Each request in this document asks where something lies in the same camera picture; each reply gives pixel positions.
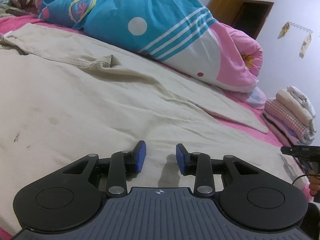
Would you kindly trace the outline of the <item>person right hand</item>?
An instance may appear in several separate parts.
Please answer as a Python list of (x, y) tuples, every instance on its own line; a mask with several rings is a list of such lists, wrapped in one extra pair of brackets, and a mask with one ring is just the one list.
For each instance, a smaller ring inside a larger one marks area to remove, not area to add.
[(310, 189), (310, 195), (313, 196), (313, 201), (316, 203), (319, 203), (319, 174), (315, 175), (309, 175), (309, 189)]

